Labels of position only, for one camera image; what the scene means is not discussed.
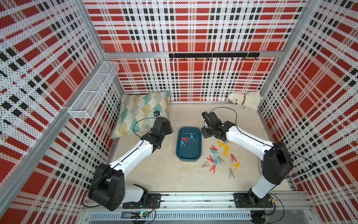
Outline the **teal plastic storage box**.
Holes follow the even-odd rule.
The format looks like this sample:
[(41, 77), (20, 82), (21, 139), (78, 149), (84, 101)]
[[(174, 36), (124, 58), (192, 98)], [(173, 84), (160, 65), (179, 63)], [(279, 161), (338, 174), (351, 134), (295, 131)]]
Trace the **teal plastic storage box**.
[[(194, 141), (190, 140), (190, 134), (194, 136)], [(180, 147), (181, 138), (188, 138), (185, 147)], [(176, 156), (181, 161), (195, 162), (198, 161), (202, 154), (202, 135), (201, 130), (197, 127), (182, 127), (178, 131)]]

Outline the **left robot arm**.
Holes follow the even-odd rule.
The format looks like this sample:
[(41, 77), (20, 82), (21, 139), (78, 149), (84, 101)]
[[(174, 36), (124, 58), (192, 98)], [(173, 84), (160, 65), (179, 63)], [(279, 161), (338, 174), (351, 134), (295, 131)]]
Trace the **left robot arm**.
[(140, 185), (126, 185), (125, 180), (131, 171), (156, 149), (160, 149), (166, 135), (172, 134), (170, 121), (157, 117), (150, 131), (124, 156), (96, 167), (94, 177), (85, 195), (109, 211), (114, 211), (122, 203), (133, 203), (139, 207), (148, 205), (148, 190)]

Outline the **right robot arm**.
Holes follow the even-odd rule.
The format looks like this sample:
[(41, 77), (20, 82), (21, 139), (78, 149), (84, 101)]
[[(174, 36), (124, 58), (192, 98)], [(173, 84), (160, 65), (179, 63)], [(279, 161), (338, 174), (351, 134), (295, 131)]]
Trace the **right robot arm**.
[(293, 161), (284, 143), (265, 141), (241, 130), (231, 121), (221, 122), (214, 112), (203, 112), (202, 117), (205, 127), (201, 131), (205, 139), (215, 137), (233, 142), (262, 161), (261, 178), (248, 191), (248, 200), (252, 205), (267, 198), (270, 191), (293, 170)]

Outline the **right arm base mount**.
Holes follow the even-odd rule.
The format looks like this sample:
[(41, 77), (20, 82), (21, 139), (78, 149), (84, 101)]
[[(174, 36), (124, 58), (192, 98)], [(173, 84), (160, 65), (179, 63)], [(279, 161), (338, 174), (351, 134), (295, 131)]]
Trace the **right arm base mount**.
[(255, 194), (234, 193), (236, 208), (273, 208), (273, 201), (267, 194), (264, 198), (258, 198)]

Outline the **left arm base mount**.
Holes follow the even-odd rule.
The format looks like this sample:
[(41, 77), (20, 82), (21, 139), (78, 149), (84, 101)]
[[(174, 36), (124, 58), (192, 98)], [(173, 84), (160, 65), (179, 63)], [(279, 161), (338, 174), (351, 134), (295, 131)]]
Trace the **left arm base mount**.
[(125, 187), (125, 197), (122, 201), (123, 209), (158, 209), (161, 194), (149, 193), (148, 189), (138, 184)]

